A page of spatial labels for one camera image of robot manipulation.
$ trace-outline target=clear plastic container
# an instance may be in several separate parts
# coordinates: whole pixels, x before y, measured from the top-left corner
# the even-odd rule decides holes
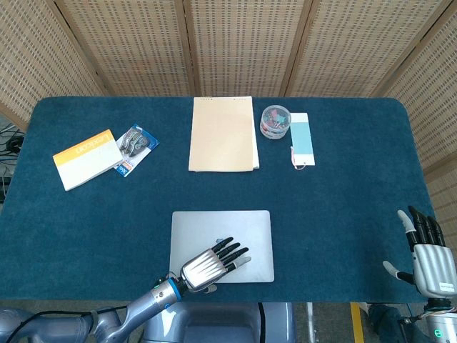
[[[260,132],[269,139],[280,139],[291,125],[291,112],[279,105],[268,106],[262,113]]]

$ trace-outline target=wicker panel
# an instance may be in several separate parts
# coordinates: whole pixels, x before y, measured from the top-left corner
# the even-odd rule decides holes
[[[174,1],[57,3],[115,94],[190,94]]]
[[[0,1],[0,103],[20,121],[45,96],[103,94],[44,0]]]
[[[193,0],[204,96],[278,96],[306,0]]]
[[[457,151],[456,47],[457,13],[388,92],[408,109],[423,168]]]
[[[321,0],[287,94],[368,96],[440,0]]]
[[[428,183],[436,217],[446,238],[446,244],[457,248],[457,169]]]

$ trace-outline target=table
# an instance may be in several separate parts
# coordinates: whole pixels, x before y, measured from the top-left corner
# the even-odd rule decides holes
[[[271,104],[309,115],[316,166],[291,165],[290,132],[257,129]],[[54,97],[33,113],[0,216],[1,297],[134,299],[167,273],[173,211],[266,209],[275,282],[188,297],[224,302],[414,302],[383,270],[411,271],[397,209],[432,214],[406,110],[394,99],[254,98],[260,169],[188,171],[191,97]],[[52,155],[133,123],[161,142],[126,178],[65,192]]]

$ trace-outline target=yellow floor tape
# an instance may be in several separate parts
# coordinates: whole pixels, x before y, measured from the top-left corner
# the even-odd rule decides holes
[[[360,318],[360,307],[356,302],[351,302],[352,327],[354,330],[354,342],[363,343],[362,319]]]

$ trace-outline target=blue ring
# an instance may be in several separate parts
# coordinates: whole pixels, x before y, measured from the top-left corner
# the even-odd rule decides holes
[[[180,302],[182,300],[181,295],[179,294],[178,287],[176,287],[174,281],[172,279],[169,279],[169,283],[171,285],[171,288],[174,290],[174,294],[176,294],[176,298],[178,298],[178,301]]]

